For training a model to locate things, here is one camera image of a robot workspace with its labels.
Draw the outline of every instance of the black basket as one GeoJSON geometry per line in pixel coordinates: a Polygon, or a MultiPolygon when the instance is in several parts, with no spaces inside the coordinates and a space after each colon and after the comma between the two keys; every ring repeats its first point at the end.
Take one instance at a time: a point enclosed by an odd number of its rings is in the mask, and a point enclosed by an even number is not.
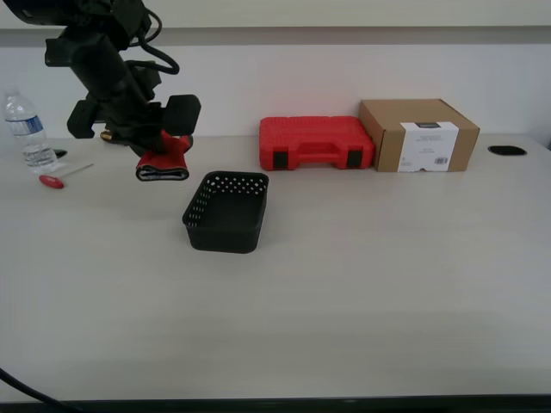
{"type": "Polygon", "coordinates": [[[183,215],[196,250],[246,254],[257,248],[266,209],[265,174],[207,174],[183,215]]]}

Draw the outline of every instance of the table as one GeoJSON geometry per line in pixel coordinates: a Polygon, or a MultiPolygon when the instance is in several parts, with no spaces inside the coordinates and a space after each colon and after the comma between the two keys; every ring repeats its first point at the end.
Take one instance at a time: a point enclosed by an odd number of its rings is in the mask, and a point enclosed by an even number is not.
{"type": "Polygon", "coordinates": [[[138,182],[136,156],[100,139],[56,147],[95,164],[62,191],[0,162],[0,365],[46,394],[551,388],[551,152],[534,141],[483,136],[464,173],[268,173],[244,256],[193,250],[181,217],[208,172],[260,170],[255,138],[196,139],[186,182],[138,182]]]}

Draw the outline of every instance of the water bottle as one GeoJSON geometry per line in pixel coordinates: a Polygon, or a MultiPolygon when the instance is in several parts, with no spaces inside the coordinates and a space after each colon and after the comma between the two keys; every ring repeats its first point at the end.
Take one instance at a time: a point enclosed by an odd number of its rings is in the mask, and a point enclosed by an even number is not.
{"type": "Polygon", "coordinates": [[[23,147],[25,163],[36,174],[55,171],[58,159],[46,141],[46,132],[36,114],[33,103],[15,87],[4,91],[3,118],[6,125],[23,147]]]}

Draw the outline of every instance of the toolbox handle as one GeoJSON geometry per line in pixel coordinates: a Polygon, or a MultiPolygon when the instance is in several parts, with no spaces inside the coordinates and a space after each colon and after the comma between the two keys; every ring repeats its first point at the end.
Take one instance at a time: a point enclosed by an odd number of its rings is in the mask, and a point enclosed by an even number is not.
{"type": "Polygon", "coordinates": [[[332,143],[303,143],[297,148],[299,163],[334,163],[339,159],[339,149],[332,143]]]}

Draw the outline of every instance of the black cable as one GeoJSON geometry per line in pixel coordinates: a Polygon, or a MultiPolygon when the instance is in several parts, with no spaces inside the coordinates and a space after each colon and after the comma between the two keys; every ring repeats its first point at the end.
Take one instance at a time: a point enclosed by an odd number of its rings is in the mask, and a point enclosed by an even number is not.
{"type": "Polygon", "coordinates": [[[138,34],[138,42],[142,49],[146,52],[152,54],[156,58],[163,60],[165,63],[170,65],[170,67],[158,65],[153,62],[142,62],[139,60],[128,60],[127,64],[130,67],[146,67],[148,69],[153,69],[156,71],[162,71],[163,73],[168,73],[169,75],[177,75],[180,72],[180,66],[176,61],[171,58],[168,54],[161,52],[153,46],[149,46],[145,41],[145,37],[142,33],[138,34]]]}
{"type": "MultiPolygon", "coordinates": [[[[147,10],[147,14],[150,15],[153,18],[153,20],[157,22],[157,29],[155,30],[155,32],[153,32],[151,36],[145,38],[145,42],[149,43],[150,41],[155,40],[161,34],[161,31],[163,30],[163,21],[161,21],[161,18],[155,13],[153,13],[151,10],[149,9],[146,9],[146,10],[147,10]]],[[[136,46],[139,46],[138,41],[135,41],[133,43],[130,43],[130,45],[128,45],[128,47],[136,47],[136,46]]]]}
{"type": "Polygon", "coordinates": [[[72,407],[69,404],[65,404],[63,402],[60,402],[59,400],[56,400],[55,398],[50,398],[46,394],[42,394],[35,389],[31,389],[28,385],[24,385],[15,377],[7,374],[2,368],[0,368],[0,380],[2,380],[6,385],[13,387],[14,389],[20,391],[23,394],[26,394],[31,398],[35,398],[39,402],[47,404],[48,406],[58,408],[60,410],[66,411],[67,413],[83,413],[83,411],[77,407],[72,407]]]}

